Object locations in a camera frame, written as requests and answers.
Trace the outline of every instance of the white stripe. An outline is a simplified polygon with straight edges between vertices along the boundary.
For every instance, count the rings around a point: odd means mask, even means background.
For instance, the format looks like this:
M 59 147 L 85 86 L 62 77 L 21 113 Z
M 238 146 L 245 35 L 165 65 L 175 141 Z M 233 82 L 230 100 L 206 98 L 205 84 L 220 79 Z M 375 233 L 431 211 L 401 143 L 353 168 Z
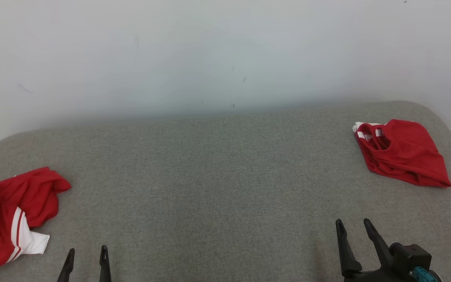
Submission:
M 11 256 L 9 256 L 7 262 L 13 260 L 13 257 L 16 255 L 16 252 L 18 252 L 18 245 L 16 243 L 17 237 L 16 232 L 18 230 L 18 218 L 20 218 L 20 214 L 22 213 L 22 210 L 17 207 L 15 210 L 15 214 L 13 215 L 13 221 L 11 222 L 11 243 L 15 246 L 13 253 Z

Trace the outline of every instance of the clothing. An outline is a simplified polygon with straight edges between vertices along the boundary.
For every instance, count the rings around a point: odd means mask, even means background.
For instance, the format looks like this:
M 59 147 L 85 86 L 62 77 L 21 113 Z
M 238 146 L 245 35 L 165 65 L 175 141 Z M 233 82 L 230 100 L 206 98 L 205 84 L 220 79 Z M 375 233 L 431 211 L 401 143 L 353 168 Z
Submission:
M 443 156 L 420 123 L 355 123 L 353 131 L 374 173 L 419 186 L 451 187 Z
M 57 193 L 70 184 L 49 168 L 0 182 L 0 265 L 22 254 L 43 254 L 49 235 L 32 232 L 58 212 Z

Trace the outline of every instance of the red and white garment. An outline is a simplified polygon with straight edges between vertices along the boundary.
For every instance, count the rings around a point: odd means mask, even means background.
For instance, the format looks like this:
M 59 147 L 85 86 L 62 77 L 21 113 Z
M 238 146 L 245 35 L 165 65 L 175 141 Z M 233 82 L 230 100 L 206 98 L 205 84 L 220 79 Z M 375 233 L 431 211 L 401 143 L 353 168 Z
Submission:
M 413 121 L 353 126 L 369 170 L 419 186 L 451 187 L 443 156 L 428 131 Z
M 22 254 L 43 254 L 49 235 L 30 230 L 58 212 L 57 193 L 70 184 L 48 168 L 0 182 L 0 265 Z

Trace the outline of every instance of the white wall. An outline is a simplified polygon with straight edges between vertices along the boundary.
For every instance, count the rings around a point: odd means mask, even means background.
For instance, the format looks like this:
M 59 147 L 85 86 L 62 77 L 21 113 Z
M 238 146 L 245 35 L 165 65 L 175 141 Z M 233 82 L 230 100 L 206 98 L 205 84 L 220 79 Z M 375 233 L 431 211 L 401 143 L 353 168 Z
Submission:
M 399 99 L 451 128 L 451 0 L 0 0 L 0 139 Z

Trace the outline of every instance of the gray fabric surface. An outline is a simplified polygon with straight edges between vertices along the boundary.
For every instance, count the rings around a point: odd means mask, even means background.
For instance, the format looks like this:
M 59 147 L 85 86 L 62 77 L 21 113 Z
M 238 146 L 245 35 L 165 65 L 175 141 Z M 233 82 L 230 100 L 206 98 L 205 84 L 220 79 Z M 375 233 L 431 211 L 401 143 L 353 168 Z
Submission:
M 426 107 L 383 102 L 142 125 L 40 130 L 0 142 L 0 180 L 49 166 L 60 194 L 44 255 L 0 267 L 0 282 L 56 281 L 69 248 L 76 281 L 98 281 L 106 244 L 123 281 L 342 281 L 341 218 L 365 270 L 379 262 L 362 220 L 387 243 L 418 243 L 451 281 L 451 188 L 367 170 L 355 121 L 418 121 L 445 157 L 451 132 Z

